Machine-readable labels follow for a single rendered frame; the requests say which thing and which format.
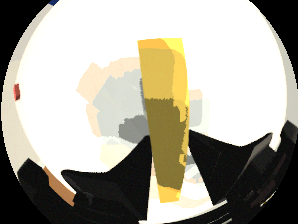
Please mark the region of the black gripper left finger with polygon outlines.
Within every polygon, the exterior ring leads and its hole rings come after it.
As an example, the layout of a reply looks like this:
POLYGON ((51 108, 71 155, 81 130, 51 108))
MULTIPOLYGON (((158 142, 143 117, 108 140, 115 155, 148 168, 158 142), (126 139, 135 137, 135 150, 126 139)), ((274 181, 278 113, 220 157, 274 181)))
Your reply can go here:
POLYGON ((92 173, 63 169, 60 173, 74 192, 120 201, 138 220, 148 221, 152 163, 152 143, 148 135, 110 171, 92 173))

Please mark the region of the yellow bar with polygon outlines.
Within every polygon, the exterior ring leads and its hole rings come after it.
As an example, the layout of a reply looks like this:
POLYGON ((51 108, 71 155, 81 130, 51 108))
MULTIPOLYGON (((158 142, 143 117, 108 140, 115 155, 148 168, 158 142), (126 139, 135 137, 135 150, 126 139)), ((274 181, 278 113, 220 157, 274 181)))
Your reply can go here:
POLYGON ((182 37, 158 37, 137 43, 160 204, 178 201, 189 136, 184 43, 182 37))

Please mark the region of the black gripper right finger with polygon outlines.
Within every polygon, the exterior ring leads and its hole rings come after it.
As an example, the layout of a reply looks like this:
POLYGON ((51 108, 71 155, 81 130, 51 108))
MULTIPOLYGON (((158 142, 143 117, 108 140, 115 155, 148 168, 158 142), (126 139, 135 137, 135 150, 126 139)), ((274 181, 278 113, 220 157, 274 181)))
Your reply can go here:
POLYGON ((193 160, 196 160, 194 163, 201 173, 213 206, 226 201, 226 194, 241 179, 250 161, 267 145, 270 147, 273 135, 273 132, 269 132, 261 139, 239 147, 189 129, 189 151, 192 152, 193 160))

